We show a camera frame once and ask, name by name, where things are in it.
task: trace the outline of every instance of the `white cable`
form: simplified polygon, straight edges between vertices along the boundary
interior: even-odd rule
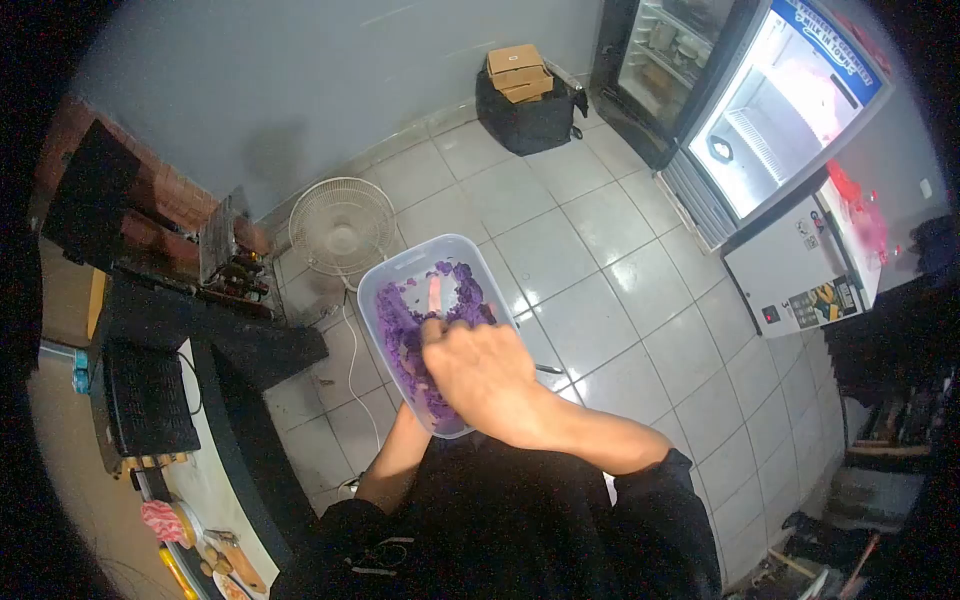
[[[376,451],[377,453],[379,453],[380,448],[382,448],[383,445],[380,443],[380,432],[376,428],[376,421],[373,420],[373,413],[370,412],[370,409],[367,408],[367,405],[364,404],[363,400],[361,400],[357,396],[356,392],[353,391],[353,383],[351,383],[350,381],[353,378],[353,363],[356,362],[357,349],[359,348],[360,345],[359,345],[359,342],[357,341],[356,331],[353,330],[353,325],[350,324],[350,320],[347,318],[347,302],[348,301],[349,300],[348,300],[347,294],[344,293],[344,305],[342,306],[342,309],[344,311],[344,321],[347,322],[347,327],[350,330],[350,334],[353,336],[353,357],[350,358],[350,370],[347,373],[347,387],[350,389],[350,393],[353,395],[353,398],[357,402],[360,402],[360,406],[363,406],[363,409],[367,411],[367,415],[370,417],[370,422],[373,423],[373,434],[374,436],[376,436]]]

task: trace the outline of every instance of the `cardboard box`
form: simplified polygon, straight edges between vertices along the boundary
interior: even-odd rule
[[[539,100],[543,97],[544,93],[551,89],[553,89],[553,77],[547,75],[543,79],[536,80],[529,84],[501,89],[500,93],[506,96],[507,100],[516,104],[527,100]]]
[[[520,102],[553,89],[553,76],[533,44],[491,50],[487,73],[493,87],[511,102]]]

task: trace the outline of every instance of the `clear plastic container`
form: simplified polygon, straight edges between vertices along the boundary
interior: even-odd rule
[[[376,315],[376,294],[388,283],[396,283],[396,285],[405,288],[403,299],[408,307],[419,310],[421,313],[427,312],[427,295],[430,286],[426,274],[428,271],[435,271],[435,265],[440,260],[453,265],[458,262],[467,263],[473,273],[473,278],[480,289],[483,290],[484,302],[489,305],[493,317],[499,324],[507,323],[516,329],[516,323],[507,307],[507,302],[503,299],[503,294],[500,293],[500,288],[493,280],[490,268],[487,267],[487,262],[484,261],[483,255],[476,244],[463,235],[455,233],[446,233],[423,242],[367,271],[357,288],[357,303],[360,305],[360,314],[363,315],[363,320],[367,324],[376,351],[380,353],[380,357],[383,358],[383,362],[390,370],[390,375],[394,381],[400,381],[398,366],[393,364],[390,359],[383,334],[380,332]],[[417,285],[407,285],[408,279],[413,279]],[[453,276],[441,277],[440,312],[442,314],[457,303],[456,286],[457,282]],[[473,427],[460,419],[438,422],[430,413],[425,401],[417,401],[416,398],[411,397],[409,390],[404,390],[402,387],[397,385],[400,393],[403,394],[404,401],[413,409],[417,419],[431,434],[438,438],[452,440],[473,431]]]

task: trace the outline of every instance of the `fan grille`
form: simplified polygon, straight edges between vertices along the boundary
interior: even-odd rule
[[[379,263],[395,229],[387,195],[352,177],[317,183],[300,196],[290,214],[294,252],[314,271],[332,276],[353,275]]]

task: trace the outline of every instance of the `fridge sign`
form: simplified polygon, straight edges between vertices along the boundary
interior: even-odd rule
[[[836,73],[860,104],[866,106],[880,89],[880,80],[847,40],[819,11],[803,0],[773,0],[773,11],[813,42],[825,59],[835,64]]]

